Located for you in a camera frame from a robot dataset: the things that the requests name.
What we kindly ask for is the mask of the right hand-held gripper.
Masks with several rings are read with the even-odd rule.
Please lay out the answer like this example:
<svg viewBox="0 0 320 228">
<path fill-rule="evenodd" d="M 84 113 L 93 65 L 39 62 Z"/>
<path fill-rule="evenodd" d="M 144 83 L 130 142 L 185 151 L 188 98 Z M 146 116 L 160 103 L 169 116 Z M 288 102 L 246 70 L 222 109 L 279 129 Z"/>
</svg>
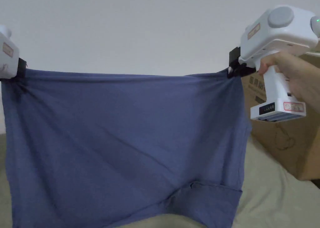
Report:
<svg viewBox="0 0 320 228">
<path fill-rule="evenodd" d="M 229 53 L 227 78 L 246 77 L 260 68 L 263 57 L 280 51 L 301 56 L 319 41 L 319 16 L 281 5 L 268 9 L 241 36 Z M 306 116 L 306 105 L 289 91 L 289 79 L 271 66 L 263 76 L 266 102 L 250 109 L 252 120 L 282 122 Z"/>
</svg>

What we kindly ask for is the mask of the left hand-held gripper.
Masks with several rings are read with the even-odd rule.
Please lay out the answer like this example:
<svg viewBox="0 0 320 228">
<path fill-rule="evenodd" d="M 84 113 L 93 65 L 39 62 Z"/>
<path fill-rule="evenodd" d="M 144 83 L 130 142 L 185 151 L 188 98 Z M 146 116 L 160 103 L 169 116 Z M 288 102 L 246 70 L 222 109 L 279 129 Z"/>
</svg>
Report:
<svg viewBox="0 0 320 228">
<path fill-rule="evenodd" d="M 0 26 L 0 79 L 13 79 L 25 76 L 27 63 L 20 58 L 18 47 L 11 41 L 12 32 Z"/>
</svg>

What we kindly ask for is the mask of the person's right hand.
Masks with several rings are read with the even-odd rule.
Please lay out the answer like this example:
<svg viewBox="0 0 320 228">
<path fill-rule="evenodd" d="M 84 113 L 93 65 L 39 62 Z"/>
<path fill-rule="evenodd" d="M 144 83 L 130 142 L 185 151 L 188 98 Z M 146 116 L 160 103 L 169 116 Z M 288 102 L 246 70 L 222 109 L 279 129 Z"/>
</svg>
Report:
<svg viewBox="0 0 320 228">
<path fill-rule="evenodd" d="M 260 61 L 258 73 L 264 75 L 271 66 L 289 79 L 289 90 L 320 112 L 320 69 L 286 52 L 270 54 Z"/>
</svg>

